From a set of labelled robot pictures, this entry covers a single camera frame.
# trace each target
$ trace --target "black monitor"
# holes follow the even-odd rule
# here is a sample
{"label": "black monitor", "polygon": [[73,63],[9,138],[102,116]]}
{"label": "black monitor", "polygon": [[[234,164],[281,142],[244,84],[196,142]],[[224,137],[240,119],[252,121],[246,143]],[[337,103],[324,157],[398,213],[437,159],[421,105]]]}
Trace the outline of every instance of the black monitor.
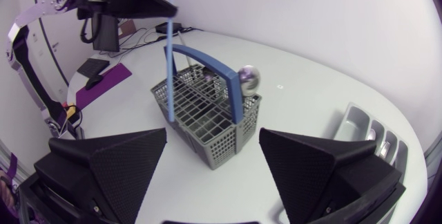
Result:
{"label": "black monitor", "polygon": [[165,144],[165,129],[51,138],[50,153],[20,185],[21,221],[134,223]]}
{"label": "black monitor", "polygon": [[94,14],[92,17],[92,32],[97,30],[97,24],[100,24],[98,36],[93,42],[94,50],[119,52],[119,39],[118,39],[118,19],[108,15]]}
{"label": "black monitor", "polygon": [[375,141],[261,129],[260,145],[291,224],[377,223],[405,191]]}

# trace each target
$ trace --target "silver sphere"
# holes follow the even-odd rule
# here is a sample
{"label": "silver sphere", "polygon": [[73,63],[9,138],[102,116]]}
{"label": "silver sphere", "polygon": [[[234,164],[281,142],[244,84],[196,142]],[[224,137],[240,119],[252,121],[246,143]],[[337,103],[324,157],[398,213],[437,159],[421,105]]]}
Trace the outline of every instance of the silver sphere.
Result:
{"label": "silver sphere", "polygon": [[261,81],[260,71],[254,66],[243,66],[239,71],[241,93],[244,97],[250,97],[256,93]]}

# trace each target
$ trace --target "gray plastic basket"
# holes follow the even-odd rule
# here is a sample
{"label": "gray plastic basket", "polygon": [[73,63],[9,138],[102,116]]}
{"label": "gray plastic basket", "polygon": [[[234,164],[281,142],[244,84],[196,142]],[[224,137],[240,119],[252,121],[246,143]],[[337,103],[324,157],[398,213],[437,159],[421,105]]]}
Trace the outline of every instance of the gray plastic basket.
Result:
{"label": "gray plastic basket", "polygon": [[[214,58],[181,45],[173,45],[173,51],[184,53],[217,73],[208,80],[201,65],[176,73],[174,64],[175,121],[169,122],[188,146],[211,169],[216,169],[240,152],[254,134],[261,96],[242,98],[238,74]],[[166,80],[151,91],[169,121]]]}

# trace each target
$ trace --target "white table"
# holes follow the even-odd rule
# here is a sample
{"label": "white table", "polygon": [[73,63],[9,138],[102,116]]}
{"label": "white table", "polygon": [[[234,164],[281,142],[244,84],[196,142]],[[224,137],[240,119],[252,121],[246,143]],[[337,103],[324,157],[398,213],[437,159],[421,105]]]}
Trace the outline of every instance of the white table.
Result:
{"label": "white table", "polygon": [[[275,223],[282,202],[258,144],[259,128],[332,138],[349,102],[377,117],[406,142],[403,184],[407,189],[391,223],[410,222],[427,192],[425,161],[413,128],[389,100],[342,73],[275,48],[198,30],[183,38],[188,46],[235,71],[247,64],[260,70],[258,93],[263,99],[258,129],[238,155],[215,171],[210,170],[167,124],[150,92],[166,78],[166,42],[139,48],[124,57],[122,63],[133,75],[83,110],[82,127],[87,138],[166,127],[168,143],[137,223]],[[177,37],[174,42],[181,44]],[[183,55],[175,54],[175,60],[178,69],[187,66]],[[116,63],[117,59],[111,60],[111,65]],[[86,81],[83,75],[74,75],[68,102],[75,102],[75,93]]]}

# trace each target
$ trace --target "basket handle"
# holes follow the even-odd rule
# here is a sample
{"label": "basket handle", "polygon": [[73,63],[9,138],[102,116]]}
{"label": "basket handle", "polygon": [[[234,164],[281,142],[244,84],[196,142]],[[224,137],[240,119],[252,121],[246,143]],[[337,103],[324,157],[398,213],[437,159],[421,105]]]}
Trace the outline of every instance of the basket handle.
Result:
{"label": "basket handle", "polygon": [[[237,72],[233,71],[231,68],[218,61],[217,59],[211,57],[210,55],[204,54],[194,48],[189,48],[187,46],[173,44],[172,51],[187,55],[194,60],[200,62],[201,64],[208,67],[211,71],[217,73],[224,80],[226,80],[227,88],[229,89],[229,101],[232,112],[232,120],[234,124],[238,124],[243,119],[242,113],[242,94],[240,88],[240,76]],[[177,69],[175,66],[175,59],[172,55],[172,65],[173,65],[173,75],[177,74]]]}

